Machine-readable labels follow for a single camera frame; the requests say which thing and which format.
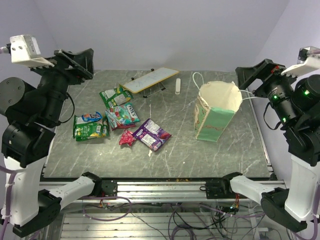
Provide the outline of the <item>red snack packet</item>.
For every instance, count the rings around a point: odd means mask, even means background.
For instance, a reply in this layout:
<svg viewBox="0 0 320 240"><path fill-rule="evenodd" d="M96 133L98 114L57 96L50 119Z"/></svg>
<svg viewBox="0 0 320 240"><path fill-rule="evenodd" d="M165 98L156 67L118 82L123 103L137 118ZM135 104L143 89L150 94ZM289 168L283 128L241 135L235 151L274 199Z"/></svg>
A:
<svg viewBox="0 0 320 240"><path fill-rule="evenodd" d="M129 147L131 147L135 141L136 141L136 138L133 136L133 132L131 132L130 130L126 129L122 133L118 143L121 146L122 145L128 145Z"/></svg>

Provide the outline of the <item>large purple snack bag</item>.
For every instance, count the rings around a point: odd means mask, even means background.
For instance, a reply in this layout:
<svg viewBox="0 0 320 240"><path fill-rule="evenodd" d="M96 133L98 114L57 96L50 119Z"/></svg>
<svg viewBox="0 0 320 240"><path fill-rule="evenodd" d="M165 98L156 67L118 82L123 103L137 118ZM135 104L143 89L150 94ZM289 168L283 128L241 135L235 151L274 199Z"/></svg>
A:
<svg viewBox="0 0 320 240"><path fill-rule="evenodd" d="M148 118L132 136L144 143L152 151L159 150L170 138L171 134Z"/></svg>

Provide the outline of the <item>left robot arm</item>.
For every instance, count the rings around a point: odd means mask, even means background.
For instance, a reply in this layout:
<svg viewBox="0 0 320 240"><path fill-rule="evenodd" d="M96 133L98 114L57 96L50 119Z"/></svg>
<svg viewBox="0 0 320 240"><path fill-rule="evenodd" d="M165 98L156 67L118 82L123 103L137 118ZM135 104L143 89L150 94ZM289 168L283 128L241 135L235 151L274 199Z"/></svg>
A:
<svg viewBox="0 0 320 240"><path fill-rule="evenodd" d="M79 85L94 76L94 51L73 53L58 49L45 65L30 70L40 75L37 87L18 77L0 84L0 113L8 127L2 135L1 152L7 174L1 224L12 225L20 238L50 225L60 211L73 201L102 193L102 179L86 172L78 179L52 190L40 189L42 170L59 126L70 85Z"/></svg>

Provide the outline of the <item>purple red candy bag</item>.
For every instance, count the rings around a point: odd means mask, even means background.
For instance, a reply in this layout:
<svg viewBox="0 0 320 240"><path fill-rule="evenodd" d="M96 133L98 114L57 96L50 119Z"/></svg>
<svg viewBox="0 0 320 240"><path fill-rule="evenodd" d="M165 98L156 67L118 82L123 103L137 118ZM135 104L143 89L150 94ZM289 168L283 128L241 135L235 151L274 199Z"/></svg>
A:
<svg viewBox="0 0 320 240"><path fill-rule="evenodd" d="M122 124L116 121L109 121L109 125L112 131L116 129L128 129L136 126L135 123Z"/></svg>

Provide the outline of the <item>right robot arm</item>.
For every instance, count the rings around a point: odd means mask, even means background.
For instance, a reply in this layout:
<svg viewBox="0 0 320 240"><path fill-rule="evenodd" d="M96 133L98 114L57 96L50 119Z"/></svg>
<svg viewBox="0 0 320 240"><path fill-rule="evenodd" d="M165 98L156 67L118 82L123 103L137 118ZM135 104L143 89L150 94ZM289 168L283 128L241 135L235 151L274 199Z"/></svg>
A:
<svg viewBox="0 0 320 240"><path fill-rule="evenodd" d="M320 220L320 77L314 70L306 62L287 68L270 59L236 68L240 89L262 81L253 94L267 98L279 118L277 127L292 162L291 182L288 189L266 187L234 172L225 175L220 186L224 197L240 194L255 201L271 220L294 233Z"/></svg>

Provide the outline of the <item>teal Fox's mint bag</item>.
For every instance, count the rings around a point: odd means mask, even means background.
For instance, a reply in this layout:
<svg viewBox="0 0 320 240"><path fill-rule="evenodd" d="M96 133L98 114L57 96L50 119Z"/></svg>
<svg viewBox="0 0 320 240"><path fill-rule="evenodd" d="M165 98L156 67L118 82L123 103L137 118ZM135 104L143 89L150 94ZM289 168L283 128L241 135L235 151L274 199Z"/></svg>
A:
<svg viewBox="0 0 320 240"><path fill-rule="evenodd" d="M120 106L107 108L105 110L105 114L108 122L113 121L120 124L130 124L140 121L131 103L125 103Z"/></svg>

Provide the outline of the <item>yellow framed whiteboard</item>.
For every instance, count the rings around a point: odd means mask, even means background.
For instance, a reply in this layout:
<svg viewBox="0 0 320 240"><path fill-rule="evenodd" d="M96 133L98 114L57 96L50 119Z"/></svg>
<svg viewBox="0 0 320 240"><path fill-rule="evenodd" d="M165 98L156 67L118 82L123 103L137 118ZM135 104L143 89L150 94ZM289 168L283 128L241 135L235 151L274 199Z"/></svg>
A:
<svg viewBox="0 0 320 240"><path fill-rule="evenodd" d="M178 74L180 71L167 67L161 67L153 70L137 79L131 80L120 86L133 94L137 94L143 90L146 90L153 85L161 83L162 81Z"/></svg>

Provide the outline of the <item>aluminium rail frame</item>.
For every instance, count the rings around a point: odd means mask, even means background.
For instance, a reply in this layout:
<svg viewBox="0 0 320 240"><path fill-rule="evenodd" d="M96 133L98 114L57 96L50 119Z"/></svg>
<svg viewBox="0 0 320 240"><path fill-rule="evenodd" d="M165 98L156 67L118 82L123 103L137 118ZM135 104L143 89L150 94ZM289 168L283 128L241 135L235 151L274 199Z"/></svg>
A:
<svg viewBox="0 0 320 240"><path fill-rule="evenodd" d="M291 240L293 235L219 178L105 179L108 199L79 199L41 240Z"/></svg>

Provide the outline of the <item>green Fox's candy bag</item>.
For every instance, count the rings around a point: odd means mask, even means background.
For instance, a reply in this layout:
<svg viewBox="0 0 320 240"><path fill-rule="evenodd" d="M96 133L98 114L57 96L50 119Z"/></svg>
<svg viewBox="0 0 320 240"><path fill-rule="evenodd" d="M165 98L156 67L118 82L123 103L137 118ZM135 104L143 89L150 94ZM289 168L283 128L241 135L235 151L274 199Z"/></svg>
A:
<svg viewBox="0 0 320 240"><path fill-rule="evenodd" d="M109 135L108 121L106 117L98 121L85 122L80 116L73 117L73 138L77 142L83 142L95 138L104 138Z"/></svg>

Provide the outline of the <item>decorated paper gift bag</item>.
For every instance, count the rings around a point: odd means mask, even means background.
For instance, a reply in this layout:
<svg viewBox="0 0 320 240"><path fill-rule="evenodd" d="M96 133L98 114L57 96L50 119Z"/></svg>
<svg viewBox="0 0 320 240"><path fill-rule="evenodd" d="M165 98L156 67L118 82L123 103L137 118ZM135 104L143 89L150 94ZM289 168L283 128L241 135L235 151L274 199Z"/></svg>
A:
<svg viewBox="0 0 320 240"><path fill-rule="evenodd" d="M198 90L194 106L195 139L217 142L245 100L254 99L253 93L240 90L232 82L205 83L200 72L192 74Z"/></svg>

